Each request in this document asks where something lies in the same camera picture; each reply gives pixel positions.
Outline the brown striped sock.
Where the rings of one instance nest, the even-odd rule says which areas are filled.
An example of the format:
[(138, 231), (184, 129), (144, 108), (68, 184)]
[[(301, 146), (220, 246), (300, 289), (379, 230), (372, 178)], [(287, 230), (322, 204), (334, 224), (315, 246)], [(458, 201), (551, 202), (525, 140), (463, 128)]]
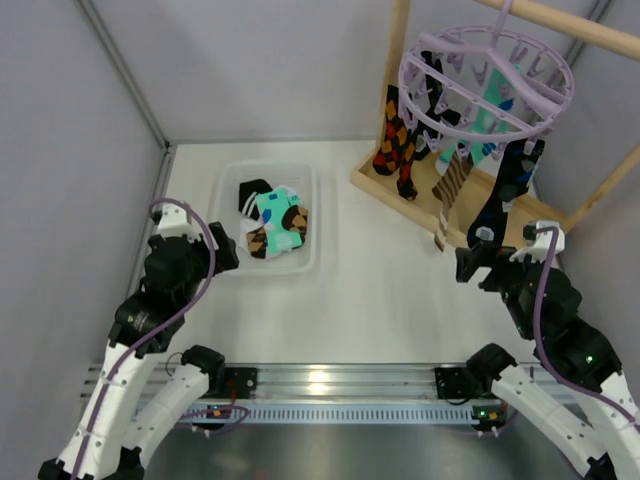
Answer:
[(434, 237), (434, 242), (441, 252), (444, 251), (447, 241), (450, 209), (454, 205), (473, 167), (474, 163), (471, 154), (467, 154), (464, 158), (461, 158), (459, 154), (455, 152), (451, 157), (445, 173), (432, 188), (433, 196), (441, 202), (438, 229)]

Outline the navy patterned sock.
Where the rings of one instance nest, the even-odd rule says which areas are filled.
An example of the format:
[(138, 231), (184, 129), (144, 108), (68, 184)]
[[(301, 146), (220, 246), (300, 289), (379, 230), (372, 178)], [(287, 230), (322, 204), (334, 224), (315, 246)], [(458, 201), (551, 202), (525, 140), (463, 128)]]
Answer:
[(539, 139), (531, 153), (526, 154), (525, 144), (525, 140), (519, 140), (507, 145), (491, 194), (467, 232), (470, 248), (480, 241), (503, 243), (509, 212), (515, 199), (528, 192), (546, 146), (546, 142)]

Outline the mint green sock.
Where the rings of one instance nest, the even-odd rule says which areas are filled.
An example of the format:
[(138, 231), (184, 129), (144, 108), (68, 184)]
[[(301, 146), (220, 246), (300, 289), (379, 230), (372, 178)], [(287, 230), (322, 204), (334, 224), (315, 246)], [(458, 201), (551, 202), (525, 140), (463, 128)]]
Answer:
[[(483, 99), (495, 107), (509, 112), (513, 108), (515, 99), (515, 90), (506, 79), (506, 77), (497, 69), (491, 71), (489, 82), (486, 86)], [(508, 124), (505, 121), (498, 122), (496, 116), (487, 111), (480, 109), (476, 115), (471, 131), (474, 133), (504, 133)], [(496, 149), (495, 143), (478, 143), (474, 142), (470, 147), (470, 154), (474, 165), (478, 165), (485, 157), (490, 155)], [(436, 162), (436, 170), (440, 175), (444, 175), (450, 164), (452, 155), (455, 153), (455, 147), (450, 146), (438, 158)]]

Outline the argyle red orange sock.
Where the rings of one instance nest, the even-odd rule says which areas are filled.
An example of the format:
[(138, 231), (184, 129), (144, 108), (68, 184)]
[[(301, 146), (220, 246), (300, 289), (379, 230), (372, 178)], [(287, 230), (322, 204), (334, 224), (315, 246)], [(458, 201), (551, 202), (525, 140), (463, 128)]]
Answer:
[(408, 140), (408, 130), (399, 115), (398, 106), (398, 87), (388, 85), (384, 106), (383, 139), (372, 163), (374, 170), (382, 176), (390, 176), (400, 167)]

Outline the purple round clip hanger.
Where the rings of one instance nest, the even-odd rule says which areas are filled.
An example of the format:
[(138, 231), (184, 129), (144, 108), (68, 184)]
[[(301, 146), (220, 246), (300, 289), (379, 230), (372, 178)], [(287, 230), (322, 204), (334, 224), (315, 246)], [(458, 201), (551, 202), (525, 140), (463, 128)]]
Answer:
[[(501, 158), (506, 146), (525, 140), (531, 150), (547, 135), (572, 102), (575, 82), (565, 59), (551, 46), (509, 30), (505, 2), (492, 25), (463, 25), (422, 32), (403, 54), (397, 78), (399, 115), (411, 130), (422, 128), (434, 151), (454, 146), (461, 155), (474, 142), (495, 143), (490, 154)], [(483, 99), (493, 69), (515, 90), (506, 112)], [(508, 124), (504, 133), (471, 131), (480, 109)]]

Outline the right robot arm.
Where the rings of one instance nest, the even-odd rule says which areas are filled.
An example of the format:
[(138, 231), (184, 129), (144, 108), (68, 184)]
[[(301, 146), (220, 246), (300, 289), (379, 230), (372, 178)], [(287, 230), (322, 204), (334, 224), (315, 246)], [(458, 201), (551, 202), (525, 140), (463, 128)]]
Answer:
[(513, 259), (513, 247), (480, 242), (458, 248), (456, 280), (488, 271), (481, 290), (496, 293), (541, 367), (571, 392), (577, 417), (551, 396), (503, 347), (490, 343), (466, 362), (480, 397), (496, 397), (526, 418), (584, 479), (639, 476), (639, 406), (607, 338), (578, 315), (581, 294), (548, 263)]

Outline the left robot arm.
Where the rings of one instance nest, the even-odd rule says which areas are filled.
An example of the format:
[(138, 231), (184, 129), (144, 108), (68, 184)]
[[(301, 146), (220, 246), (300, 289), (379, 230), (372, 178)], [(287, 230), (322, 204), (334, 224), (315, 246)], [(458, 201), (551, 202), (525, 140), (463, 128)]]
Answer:
[(161, 232), (149, 240), (145, 275), (117, 309), (101, 374), (71, 440), (45, 461), (40, 479), (141, 479), (156, 449), (198, 398), (224, 384), (225, 357), (202, 345), (181, 356), (174, 376), (136, 409), (155, 366), (185, 323), (184, 308), (197, 300), (209, 274), (238, 267), (235, 241), (219, 222), (210, 239)]

